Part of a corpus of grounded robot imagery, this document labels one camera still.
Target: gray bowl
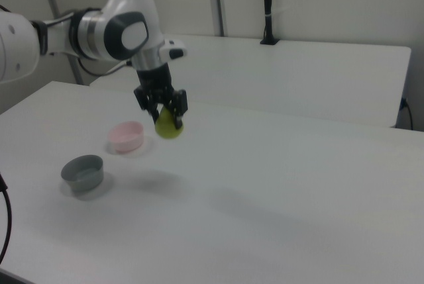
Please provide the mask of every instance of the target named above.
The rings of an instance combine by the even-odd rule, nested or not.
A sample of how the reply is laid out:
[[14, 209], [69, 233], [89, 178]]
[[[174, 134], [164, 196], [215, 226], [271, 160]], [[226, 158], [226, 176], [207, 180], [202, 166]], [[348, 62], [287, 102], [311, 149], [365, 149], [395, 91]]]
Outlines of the gray bowl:
[[103, 180], [103, 160], [96, 155], [84, 155], [63, 167], [60, 173], [72, 191], [87, 191]]

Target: green ball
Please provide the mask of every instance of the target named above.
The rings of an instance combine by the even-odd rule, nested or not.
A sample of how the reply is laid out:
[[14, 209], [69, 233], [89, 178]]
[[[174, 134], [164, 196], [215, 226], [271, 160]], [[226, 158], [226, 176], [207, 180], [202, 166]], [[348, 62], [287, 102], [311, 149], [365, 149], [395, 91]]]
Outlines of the green ball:
[[174, 118], [171, 112], [168, 111], [165, 107], [162, 107], [158, 120], [154, 125], [154, 129], [160, 137], [171, 139], [176, 138], [178, 135], [180, 135], [184, 129], [184, 126], [181, 126], [181, 128], [176, 129], [174, 125]]

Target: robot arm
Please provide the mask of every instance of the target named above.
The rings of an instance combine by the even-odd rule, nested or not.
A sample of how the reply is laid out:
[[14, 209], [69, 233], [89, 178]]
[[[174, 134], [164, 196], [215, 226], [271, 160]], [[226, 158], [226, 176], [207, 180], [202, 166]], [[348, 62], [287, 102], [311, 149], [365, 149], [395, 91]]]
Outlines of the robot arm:
[[140, 80], [134, 94], [141, 109], [156, 122], [162, 104], [171, 112], [175, 128], [182, 127], [187, 95], [172, 87], [168, 62], [185, 56], [187, 50], [179, 40], [164, 38], [153, 0], [108, 0], [102, 9], [84, 9], [44, 22], [0, 12], [0, 81], [33, 72], [39, 55], [55, 53], [130, 60]]

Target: table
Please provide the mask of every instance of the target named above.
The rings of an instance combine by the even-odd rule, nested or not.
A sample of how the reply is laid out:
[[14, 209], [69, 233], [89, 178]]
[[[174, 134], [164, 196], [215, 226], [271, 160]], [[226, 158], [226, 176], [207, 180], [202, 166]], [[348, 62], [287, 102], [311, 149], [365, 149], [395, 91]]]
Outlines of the table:
[[[125, 120], [146, 141], [118, 155]], [[0, 115], [2, 267], [37, 284], [423, 282], [422, 133], [194, 102], [184, 122], [163, 140], [132, 94], [56, 82]], [[105, 180], [73, 195], [60, 170], [84, 154]]]
[[[208, 36], [184, 41], [188, 56], [170, 63], [176, 88], [195, 102], [375, 126], [396, 124], [411, 50], [406, 47]], [[135, 71], [91, 86], [133, 92]]]

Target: cable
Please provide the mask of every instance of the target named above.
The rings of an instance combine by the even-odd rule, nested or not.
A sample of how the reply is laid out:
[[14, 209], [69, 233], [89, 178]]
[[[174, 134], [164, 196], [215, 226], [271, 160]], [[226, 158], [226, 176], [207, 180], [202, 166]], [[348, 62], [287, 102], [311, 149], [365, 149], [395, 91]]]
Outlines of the cable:
[[106, 75], [111, 75], [112, 73], [115, 73], [116, 71], [122, 69], [123, 67], [131, 67], [131, 61], [127, 61], [124, 64], [121, 64], [120, 66], [117, 66], [115, 69], [113, 69], [112, 71], [109, 71], [107, 73], [104, 74], [100, 74], [100, 73], [93, 73], [91, 71], [89, 71], [83, 64], [81, 61], [81, 58], [78, 58], [78, 64], [81, 67], [82, 70], [84, 70], [87, 74], [92, 75], [93, 77], [105, 77]]
[[266, 36], [266, 24], [265, 24], [265, 27], [264, 27], [264, 39], [265, 39], [265, 36]]
[[11, 206], [11, 201], [9, 199], [9, 195], [7, 194], [6, 189], [7, 189], [6, 183], [0, 174], [0, 191], [3, 192], [3, 196], [5, 197], [6, 208], [7, 208], [7, 232], [6, 232], [5, 243], [3, 244], [3, 249], [1, 250], [1, 253], [0, 253], [0, 264], [3, 261], [3, 258], [5, 257], [7, 246], [9, 245], [9, 241], [11, 239], [11, 233], [12, 233], [12, 206]]
[[2, 5], [0, 5], [0, 9], [1, 9], [2, 11], [7, 12], [7, 13], [10, 13], [10, 12], [11, 12], [10, 10], [8, 10], [6, 7], [4, 7], [4, 6], [2, 6]]
[[408, 113], [409, 113], [409, 121], [410, 121], [410, 124], [411, 124], [411, 130], [413, 130], [412, 112], [411, 112], [411, 108], [409, 107], [408, 102], [405, 102], [405, 107], [408, 109]]
[[72, 18], [72, 16], [69, 16], [69, 17], [66, 17], [66, 18], [62, 18], [62, 19], [60, 19], [59, 21], [53, 21], [53, 22], [51, 22], [51, 23], [48, 23], [48, 24], [46, 24], [46, 26], [47, 27], [51, 27], [51, 26], [54, 26], [55, 24], [60, 24], [60, 23], [63, 23], [63, 22], [65, 22], [65, 21], [68, 21], [68, 20], [70, 20]]

